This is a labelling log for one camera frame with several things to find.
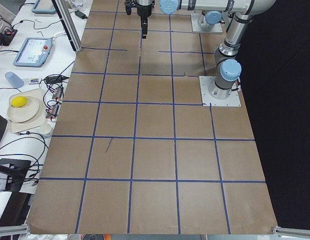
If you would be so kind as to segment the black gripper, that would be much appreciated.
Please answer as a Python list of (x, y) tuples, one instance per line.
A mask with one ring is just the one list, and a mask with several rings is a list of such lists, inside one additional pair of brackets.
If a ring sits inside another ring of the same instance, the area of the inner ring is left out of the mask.
[[(132, 14), (135, 7), (134, 0), (125, 0), (125, 10), (127, 15)], [(148, 33), (148, 17), (152, 12), (152, 0), (136, 0), (137, 14), (141, 17), (142, 39), (146, 39)]]

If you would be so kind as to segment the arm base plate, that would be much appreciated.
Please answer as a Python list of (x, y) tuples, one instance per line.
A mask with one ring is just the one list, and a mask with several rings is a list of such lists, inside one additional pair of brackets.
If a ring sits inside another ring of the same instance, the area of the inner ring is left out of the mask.
[(208, 24), (205, 20), (205, 16), (201, 13), (192, 13), (190, 15), (192, 31), (194, 33), (204, 34), (222, 34), (223, 30), (221, 24)]
[(241, 107), (238, 90), (231, 91), (226, 99), (216, 99), (209, 93), (214, 76), (199, 76), (202, 105), (207, 107)]

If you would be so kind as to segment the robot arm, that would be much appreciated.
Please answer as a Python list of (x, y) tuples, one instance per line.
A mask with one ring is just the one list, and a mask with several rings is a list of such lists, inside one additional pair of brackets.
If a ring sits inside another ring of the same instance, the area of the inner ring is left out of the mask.
[(241, 74), (241, 65), (235, 59), (241, 39), (253, 16), (261, 14), (274, 5), (273, 0), (190, 0), (187, 9), (233, 13), (226, 30), (224, 42), (215, 50), (216, 77), (210, 84), (210, 95), (219, 100), (229, 97), (232, 86)]
[[(140, 17), (142, 39), (146, 39), (148, 33), (148, 17), (152, 14), (152, 9), (155, 5), (154, 0), (126, 0), (125, 9), (127, 15), (131, 15), (132, 8), (137, 9), (137, 14)], [(171, 15), (177, 10), (185, 9), (188, 11), (198, 10), (213, 10), (218, 12), (229, 12), (232, 10), (234, 1), (227, 0), (222, 2), (217, 0), (159, 0), (158, 5), (160, 10), (167, 15)]]

